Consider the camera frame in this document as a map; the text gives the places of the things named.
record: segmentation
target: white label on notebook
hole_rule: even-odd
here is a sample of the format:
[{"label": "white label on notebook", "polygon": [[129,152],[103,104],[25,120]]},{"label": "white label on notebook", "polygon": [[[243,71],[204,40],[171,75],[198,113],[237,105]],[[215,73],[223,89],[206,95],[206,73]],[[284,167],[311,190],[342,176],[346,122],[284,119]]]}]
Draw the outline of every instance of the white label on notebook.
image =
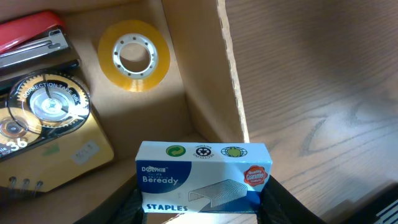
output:
[{"label": "white label on notebook", "polygon": [[79,165],[83,165],[89,159],[91,159],[98,151],[100,147],[95,144],[93,140],[88,141],[84,146],[77,150],[74,155],[72,155],[73,161]]}]

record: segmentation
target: staples box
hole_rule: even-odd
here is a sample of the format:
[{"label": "staples box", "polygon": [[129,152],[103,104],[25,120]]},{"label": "staples box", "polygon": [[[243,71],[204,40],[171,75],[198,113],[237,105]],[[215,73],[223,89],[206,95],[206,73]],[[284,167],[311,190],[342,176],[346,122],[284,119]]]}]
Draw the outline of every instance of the staples box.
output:
[{"label": "staples box", "polygon": [[136,164],[145,212],[253,213],[272,160],[261,143],[144,141]]}]

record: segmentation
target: green recycling logo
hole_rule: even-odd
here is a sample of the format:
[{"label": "green recycling logo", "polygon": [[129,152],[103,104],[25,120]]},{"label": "green recycling logo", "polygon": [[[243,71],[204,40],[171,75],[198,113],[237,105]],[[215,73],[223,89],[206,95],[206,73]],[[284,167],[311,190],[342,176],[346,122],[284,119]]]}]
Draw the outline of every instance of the green recycling logo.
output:
[{"label": "green recycling logo", "polygon": [[182,146],[170,146],[166,149],[166,153],[172,157],[178,157],[184,155],[186,152],[185,148]]}]

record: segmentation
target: wooden table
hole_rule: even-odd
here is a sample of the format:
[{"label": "wooden table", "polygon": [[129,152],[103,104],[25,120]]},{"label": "wooden table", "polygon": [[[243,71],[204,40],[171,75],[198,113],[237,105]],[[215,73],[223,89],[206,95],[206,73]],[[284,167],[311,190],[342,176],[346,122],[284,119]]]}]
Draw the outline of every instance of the wooden table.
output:
[{"label": "wooden table", "polygon": [[266,143],[272,175],[326,222],[398,182],[398,2],[226,6],[251,142]]}]

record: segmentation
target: roll of tape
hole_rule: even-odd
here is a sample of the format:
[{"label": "roll of tape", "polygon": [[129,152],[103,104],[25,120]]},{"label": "roll of tape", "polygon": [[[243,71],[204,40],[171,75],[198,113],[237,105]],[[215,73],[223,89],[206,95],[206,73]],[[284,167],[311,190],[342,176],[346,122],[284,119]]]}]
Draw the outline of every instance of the roll of tape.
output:
[{"label": "roll of tape", "polygon": [[[122,63],[121,52],[128,44],[139,44],[149,55],[149,63],[130,70]],[[98,46],[98,60],[106,77],[129,91],[146,91],[158,85],[170,66],[167,43],[154,27],[142,21],[121,21],[106,29]]]}]

